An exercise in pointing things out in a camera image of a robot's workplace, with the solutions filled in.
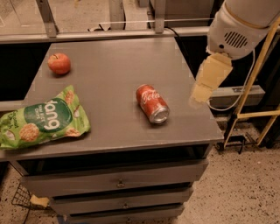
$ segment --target coca-cola can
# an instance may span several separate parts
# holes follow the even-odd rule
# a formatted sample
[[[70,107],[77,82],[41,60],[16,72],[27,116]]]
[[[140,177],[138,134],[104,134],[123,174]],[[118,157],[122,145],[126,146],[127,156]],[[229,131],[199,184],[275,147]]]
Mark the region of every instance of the coca-cola can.
[[[151,123],[162,123],[167,119],[170,110],[154,87],[146,84],[140,86],[136,98]]]

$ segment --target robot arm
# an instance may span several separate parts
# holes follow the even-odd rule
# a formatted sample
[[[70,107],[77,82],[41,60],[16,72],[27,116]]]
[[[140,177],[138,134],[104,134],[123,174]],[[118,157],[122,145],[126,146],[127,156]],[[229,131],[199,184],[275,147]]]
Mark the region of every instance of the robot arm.
[[[211,55],[200,65],[191,102],[207,102],[232,71],[231,60],[250,54],[279,16],[279,0],[226,0],[210,26]]]

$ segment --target chip bag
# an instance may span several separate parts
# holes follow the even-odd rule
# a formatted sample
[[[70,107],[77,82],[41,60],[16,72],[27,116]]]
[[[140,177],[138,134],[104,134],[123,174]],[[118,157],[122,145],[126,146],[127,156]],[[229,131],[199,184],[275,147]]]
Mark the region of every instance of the chip bag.
[[[0,148],[18,149],[90,130],[86,112],[73,86],[50,101],[20,108],[0,118]]]

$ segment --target red apple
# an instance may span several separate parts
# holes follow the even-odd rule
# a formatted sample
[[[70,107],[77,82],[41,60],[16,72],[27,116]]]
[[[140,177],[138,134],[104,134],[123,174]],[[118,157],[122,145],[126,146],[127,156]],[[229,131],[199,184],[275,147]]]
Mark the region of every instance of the red apple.
[[[64,53],[57,52],[50,56],[47,65],[55,74],[66,74],[70,71],[71,61]]]

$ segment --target metal frame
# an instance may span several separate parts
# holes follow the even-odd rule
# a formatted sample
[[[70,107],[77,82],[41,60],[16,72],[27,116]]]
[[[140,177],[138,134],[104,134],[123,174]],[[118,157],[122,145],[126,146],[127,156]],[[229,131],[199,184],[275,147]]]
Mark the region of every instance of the metal frame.
[[[174,31],[181,37],[187,36],[205,36],[209,31],[208,26],[174,28]],[[175,37],[175,33],[169,29],[164,29],[162,33],[156,33],[155,30],[144,31],[94,31],[85,33],[59,33],[54,38],[49,38],[47,34],[31,35],[0,35],[1,44],[19,44],[19,43],[42,43],[42,42],[70,42],[70,41],[90,41],[105,39],[145,39]]]
[[[48,0],[36,0],[41,17],[45,24],[45,31],[49,38],[55,38],[59,30],[55,25],[52,10]]]
[[[165,29],[165,3],[166,0],[155,0],[155,30],[162,33]]]

